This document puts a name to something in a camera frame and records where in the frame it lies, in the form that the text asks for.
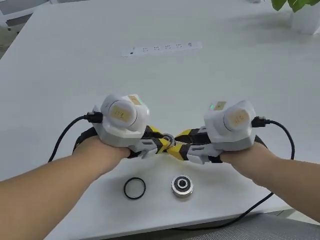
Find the cable connector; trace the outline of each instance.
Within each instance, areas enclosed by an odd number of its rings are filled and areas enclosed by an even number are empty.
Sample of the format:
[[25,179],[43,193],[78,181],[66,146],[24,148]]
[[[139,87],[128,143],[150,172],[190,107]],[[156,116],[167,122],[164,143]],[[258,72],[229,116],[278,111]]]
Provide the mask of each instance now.
[[270,124],[270,120],[266,119],[264,116],[256,116],[251,121],[251,125],[252,125],[253,128],[263,128],[267,124]]
[[84,115],[84,119],[86,119],[89,123],[100,124],[102,123],[104,115],[99,111],[90,111],[86,115]]

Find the green leaf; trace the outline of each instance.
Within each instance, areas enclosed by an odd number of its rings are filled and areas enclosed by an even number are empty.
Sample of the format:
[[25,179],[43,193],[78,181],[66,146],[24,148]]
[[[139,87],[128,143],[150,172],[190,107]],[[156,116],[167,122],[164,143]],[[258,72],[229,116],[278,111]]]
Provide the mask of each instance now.
[[293,12],[300,10],[304,5],[308,4],[310,0],[288,0],[289,6],[292,8]]
[[272,7],[279,11],[286,3],[287,0],[271,0]]
[[313,6],[316,5],[320,0],[309,0],[309,5]]

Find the sticker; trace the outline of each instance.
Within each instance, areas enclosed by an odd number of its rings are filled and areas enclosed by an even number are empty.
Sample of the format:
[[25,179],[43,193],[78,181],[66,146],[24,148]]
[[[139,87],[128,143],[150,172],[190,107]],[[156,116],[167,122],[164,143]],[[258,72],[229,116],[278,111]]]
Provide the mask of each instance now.
[[129,95],[128,98],[133,102],[134,105],[141,105],[141,102],[133,95]]
[[221,111],[224,109],[225,105],[226,105],[226,101],[218,101],[218,103],[215,105],[214,107],[214,111]]
[[147,54],[172,53],[192,49],[202,49],[201,42],[169,43],[165,45],[131,47],[122,50],[122,57],[141,56]]
[[231,126],[237,127],[249,121],[249,114],[244,109],[239,109],[228,116]]
[[111,110],[111,117],[127,123],[131,119],[131,113],[126,109],[115,105]]

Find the black cable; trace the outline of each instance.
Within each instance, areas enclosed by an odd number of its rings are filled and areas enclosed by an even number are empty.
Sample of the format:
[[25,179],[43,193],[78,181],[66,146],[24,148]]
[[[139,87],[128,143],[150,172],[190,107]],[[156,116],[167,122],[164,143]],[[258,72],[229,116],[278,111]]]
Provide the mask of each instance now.
[[50,156],[50,158],[49,158],[48,163],[50,163],[50,162],[54,159],[54,157],[55,157],[55,155],[56,155],[56,153],[57,153],[57,150],[58,150],[58,148],[59,148],[59,145],[60,145],[62,139],[64,138],[64,136],[66,135],[66,133],[68,132],[68,130],[69,130],[75,123],[79,122],[79,121],[82,120],[82,119],[86,119],[86,116],[85,116],[85,115],[79,116],[79,117],[77,117],[75,120],[73,120],[72,122],[70,122],[68,126],[66,126],[66,128],[63,130],[63,132],[61,133],[61,135],[59,136],[58,140],[57,140],[56,143],[55,143],[53,152],[52,152],[52,154],[51,154],[51,156]]
[[101,112],[88,112],[86,115],[83,116],[79,116],[77,117],[75,120],[73,120],[72,122],[69,123],[68,126],[66,126],[66,128],[63,130],[63,132],[61,133],[61,135],[59,136],[58,140],[55,143],[53,152],[49,158],[48,163],[52,162],[52,160],[54,159],[57,150],[59,148],[59,145],[62,141],[62,139],[64,138],[64,136],[66,135],[66,133],[69,131],[69,129],[77,122],[79,122],[82,119],[88,120],[89,123],[101,123],[102,122],[102,118],[103,115]]
[[[296,153],[296,148],[295,148],[295,143],[294,140],[292,139],[289,131],[286,129],[285,126],[283,126],[281,123],[277,122],[277,121],[273,121],[273,120],[268,120],[262,117],[256,117],[253,121],[252,121],[252,127],[253,128],[259,128],[259,127],[265,127],[266,124],[274,124],[278,127],[280,127],[286,134],[286,136],[288,137],[289,141],[290,141],[290,145],[291,145],[291,160],[295,159],[295,153]],[[240,221],[241,219],[243,219],[246,215],[248,215],[253,209],[255,209],[256,207],[258,207],[260,204],[264,203],[266,200],[268,200],[269,198],[271,198],[274,195],[273,192],[270,192],[267,196],[265,196],[263,199],[261,199],[260,201],[258,201],[256,204],[254,204],[252,207],[250,207],[247,211],[245,211],[244,213],[242,213],[240,216],[238,216],[237,218],[226,222],[224,224],[218,225],[218,226],[209,226],[209,227],[197,227],[197,228],[172,228],[173,230],[179,230],[179,231],[200,231],[200,230],[213,230],[213,229],[221,229],[221,228],[225,228],[228,227],[238,221]]]

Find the white pot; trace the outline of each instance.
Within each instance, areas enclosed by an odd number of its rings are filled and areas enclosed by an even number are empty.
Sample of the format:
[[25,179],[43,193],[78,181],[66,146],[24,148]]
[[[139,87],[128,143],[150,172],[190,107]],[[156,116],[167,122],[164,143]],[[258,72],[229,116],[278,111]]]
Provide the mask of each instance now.
[[291,15],[291,28],[301,34],[320,33],[320,2],[314,6],[305,5]]

